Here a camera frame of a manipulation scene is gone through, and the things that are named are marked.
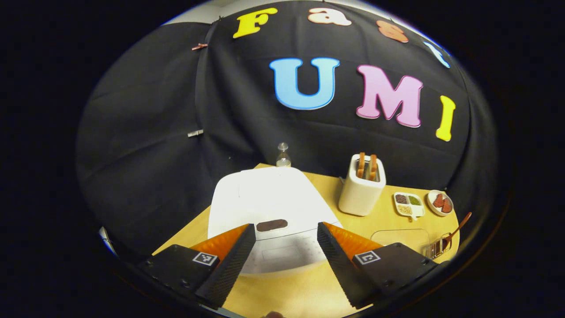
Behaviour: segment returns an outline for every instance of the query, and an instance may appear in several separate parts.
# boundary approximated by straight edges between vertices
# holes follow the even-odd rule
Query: clear plastic container
[[[398,242],[425,257],[428,257],[429,254],[429,234],[424,229],[377,231],[373,233],[371,240],[383,246]]]
[[[288,145],[286,143],[279,144],[279,156],[277,157],[277,167],[290,167],[290,156],[288,155]]]

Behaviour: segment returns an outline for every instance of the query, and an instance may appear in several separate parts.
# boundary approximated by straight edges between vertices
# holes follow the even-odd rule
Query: foam letter
[[[311,64],[318,68],[318,92],[304,95],[298,91],[298,58],[276,59],[269,64],[275,72],[275,95],[281,104],[292,109],[313,110],[322,108],[332,101],[336,91],[334,70],[340,61],[333,58],[314,58]]]
[[[357,108],[358,116],[378,118],[380,112],[377,109],[377,98],[379,98],[387,121],[402,104],[402,111],[396,116],[396,121],[407,127],[420,126],[420,90],[423,87],[420,80],[412,76],[404,76],[396,89],[393,89],[382,69],[372,65],[359,65],[357,70],[365,79],[363,105]]]
[[[347,20],[345,15],[340,11],[328,8],[312,8],[312,13],[308,16],[308,20],[314,23],[333,23],[337,25],[351,25],[351,21]]]
[[[377,21],[377,25],[379,26],[379,31],[386,37],[390,37],[398,42],[407,43],[408,38],[403,34],[404,31],[401,30],[394,24],[390,24],[384,21]]]
[[[436,137],[441,140],[451,140],[451,123],[453,121],[453,111],[455,110],[455,103],[447,96],[440,96],[441,103],[444,106],[444,111],[441,115],[440,128],[436,130]]]
[[[239,18],[237,18],[240,21],[240,27],[237,30],[237,32],[233,35],[233,38],[238,38],[238,37],[250,35],[255,32],[259,32],[261,28],[256,27],[255,23],[259,23],[259,25],[263,25],[267,23],[267,20],[269,19],[268,14],[275,14],[277,12],[278,11],[275,8],[268,8],[265,10],[259,10],[240,16]]]
[[[437,60],[440,61],[440,63],[442,63],[445,67],[450,68],[451,66],[449,66],[449,64],[447,62],[445,62],[443,55],[441,54],[440,51],[438,51],[436,49],[435,46],[431,45],[430,43],[424,42],[424,44],[429,47],[430,50],[432,50],[433,55],[436,56]]]

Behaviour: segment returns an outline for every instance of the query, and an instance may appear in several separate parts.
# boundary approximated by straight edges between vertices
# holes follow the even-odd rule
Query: toast
[[[433,206],[436,208],[441,208],[444,206],[444,195],[438,194],[436,200],[433,202]]]
[[[441,213],[449,213],[452,209],[453,207],[449,204],[449,200],[444,199],[444,206],[441,208]]]
[[[359,154],[359,166],[357,168],[357,178],[363,178],[363,173],[365,172],[365,153]]]
[[[369,180],[375,181],[375,179],[377,177],[377,155],[376,154],[371,155],[371,161],[369,162],[369,167],[370,167]]]

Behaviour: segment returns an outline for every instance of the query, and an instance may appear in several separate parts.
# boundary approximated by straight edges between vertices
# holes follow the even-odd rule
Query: small bottle
[[[288,156],[288,145],[286,143],[279,144],[279,156],[277,157],[277,167],[290,167],[290,157]]]

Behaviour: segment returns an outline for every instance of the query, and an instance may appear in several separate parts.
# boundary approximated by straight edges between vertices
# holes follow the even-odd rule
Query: pink letter m
[[[381,115],[377,109],[378,97],[387,121],[402,104],[402,111],[396,116],[396,121],[407,127],[420,127],[420,90],[423,87],[420,80],[404,76],[396,89],[393,89],[382,69],[372,65],[359,65],[357,70],[365,78],[363,105],[357,108],[357,116],[378,118]]]

